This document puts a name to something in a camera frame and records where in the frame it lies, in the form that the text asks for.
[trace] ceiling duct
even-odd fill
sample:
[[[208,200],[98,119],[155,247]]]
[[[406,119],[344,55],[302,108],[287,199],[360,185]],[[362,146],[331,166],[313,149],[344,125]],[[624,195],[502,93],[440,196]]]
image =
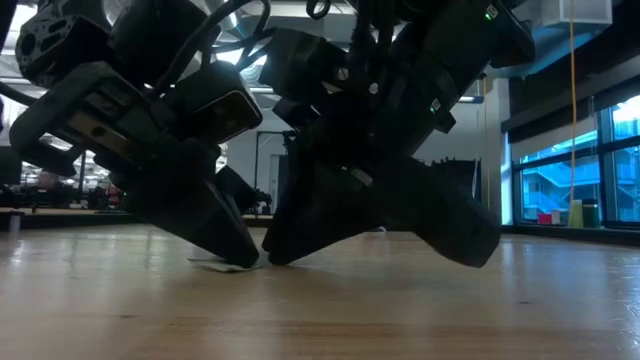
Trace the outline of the ceiling duct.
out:
[[[318,2],[318,6],[324,6],[323,3],[323,1]],[[260,16],[262,13],[262,4],[251,2],[245,5],[242,10],[251,16]],[[345,3],[332,1],[329,14],[354,15],[355,11]],[[309,18],[307,14],[307,3],[306,1],[271,1],[271,16]]]
[[[207,15],[210,15],[216,11],[227,0],[191,0],[200,10],[204,11]],[[238,14],[237,12],[231,13],[220,22],[222,30],[230,30],[238,26]]]
[[[513,10],[528,21],[536,43],[536,61],[504,69],[487,69],[492,77],[525,77],[535,74],[570,52],[569,26],[572,0],[529,0]],[[576,48],[613,24],[613,7],[620,0],[573,0]]]
[[[540,19],[543,27],[569,29],[572,0],[542,0]],[[577,32],[603,30],[613,23],[611,0],[575,1],[574,25]]]

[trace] green object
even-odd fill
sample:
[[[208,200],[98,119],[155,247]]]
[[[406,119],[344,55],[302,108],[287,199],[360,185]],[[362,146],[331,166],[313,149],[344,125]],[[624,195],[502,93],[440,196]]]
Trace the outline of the green object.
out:
[[[585,228],[597,229],[600,227],[600,211],[597,200],[582,200],[582,219]]]
[[[484,17],[487,18],[487,20],[492,21],[493,19],[497,18],[498,15],[500,15],[500,11],[498,11],[495,6],[489,5],[489,7],[487,8],[487,12],[484,14]]]
[[[569,219],[569,227],[574,229],[582,229],[584,227],[584,218],[582,214],[582,200],[573,200],[571,203],[572,215]]]

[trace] window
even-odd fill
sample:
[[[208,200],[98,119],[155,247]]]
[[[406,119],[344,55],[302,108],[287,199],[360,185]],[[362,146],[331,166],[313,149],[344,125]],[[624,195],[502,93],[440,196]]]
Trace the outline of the window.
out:
[[[640,222],[640,147],[618,150],[614,159],[617,220]]]
[[[640,96],[633,97],[612,109],[614,140],[640,135]]]
[[[576,150],[594,148],[598,144],[598,132],[591,131],[584,135],[576,137]],[[557,155],[567,154],[571,152],[573,141],[567,140],[559,144],[553,145],[544,150],[540,150],[531,155],[524,156],[520,159],[520,163],[526,164],[535,160],[546,159]]]
[[[600,164],[597,156],[576,159],[574,199],[599,201]],[[569,209],[571,161],[522,170],[522,205],[525,220],[539,214]]]

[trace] ceiling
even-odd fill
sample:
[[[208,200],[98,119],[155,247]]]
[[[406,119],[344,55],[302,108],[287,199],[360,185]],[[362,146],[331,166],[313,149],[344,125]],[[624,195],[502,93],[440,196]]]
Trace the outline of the ceiling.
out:
[[[109,19],[113,21],[126,4],[130,0],[103,0],[105,13]],[[191,0],[201,9],[206,12],[210,12],[212,8],[215,8],[222,1],[225,0]],[[514,12],[521,20],[527,20],[533,27],[533,33],[536,40],[536,47],[538,52],[538,59],[534,64],[527,66],[514,67],[510,69],[502,69],[500,71],[488,70],[490,76],[494,77],[511,77],[511,76],[526,76],[531,73],[535,73],[555,60],[566,55],[569,49],[569,33],[568,28],[558,26],[558,24],[544,24],[544,18],[541,14],[540,8],[546,6],[548,3],[562,3],[569,0],[528,0],[524,4],[517,7]],[[610,0],[583,0],[577,1],[578,6],[588,6],[594,2],[601,3]],[[615,6],[623,0],[613,0],[611,6]],[[1,78],[17,78],[20,77],[17,64],[13,58],[11,49],[15,47],[15,42],[19,34],[19,28],[21,23],[26,21],[30,14],[33,14],[35,8],[29,8],[37,3],[37,0],[21,0],[20,11],[16,14],[12,31],[7,41],[7,50],[3,51],[0,56],[0,77]],[[333,0],[332,7],[328,16],[322,20],[314,21],[306,15],[305,2],[300,0],[273,0],[272,3],[272,17],[269,21],[269,27],[285,27],[302,30],[317,36],[323,36],[335,44],[342,47],[347,47],[349,44],[349,38],[351,36],[352,29],[355,24],[355,16],[353,9],[347,5],[344,1]],[[243,38],[245,35],[250,34],[257,23],[257,19],[262,12],[262,4],[257,1],[251,2],[246,5],[242,10],[236,13],[235,20],[233,21],[235,27],[228,27],[224,36],[220,41],[230,42]],[[576,38],[577,45],[582,45],[596,36],[599,31],[605,28],[606,24],[599,24],[592,27],[580,28],[580,32]],[[237,59],[240,52],[231,54],[223,54],[220,56],[222,60],[232,61]],[[260,73],[261,65],[247,69],[243,72],[245,79],[252,88],[258,88],[260,85],[257,83],[257,79]],[[266,89],[257,89],[256,98],[258,99],[262,108],[270,108],[277,100],[276,96],[268,94]],[[472,89],[470,93],[466,95],[478,95],[477,87]]]

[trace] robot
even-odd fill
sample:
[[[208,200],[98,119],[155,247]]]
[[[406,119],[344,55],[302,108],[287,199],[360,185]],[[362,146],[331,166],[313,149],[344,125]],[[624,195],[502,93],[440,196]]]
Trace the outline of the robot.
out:
[[[488,65],[535,59],[530,29],[511,12],[517,4],[348,0],[357,21],[344,51],[301,31],[266,29],[262,0],[252,36],[212,47],[220,21],[249,1],[229,0],[207,16],[188,0],[132,0],[113,26],[99,1],[45,1],[23,26],[16,58],[26,79],[49,90],[22,98],[30,107],[10,130],[12,146],[63,176],[74,175],[83,151],[95,152],[127,192],[123,209],[251,267],[258,251],[240,214],[256,190],[229,167],[216,173],[215,160],[219,144],[260,124],[239,72],[268,55],[260,82],[281,96],[273,111],[295,132],[290,176],[262,244],[272,263],[394,224],[453,261],[483,266],[499,242],[494,216],[411,155],[455,125],[451,108]],[[307,11],[320,19],[331,4],[315,13],[316,3]],[[211,62],[240,48],[236,65]],[[200,68],[180,78],[196,53]],[[73,147],[47,147],[39,141],[46,133]]]

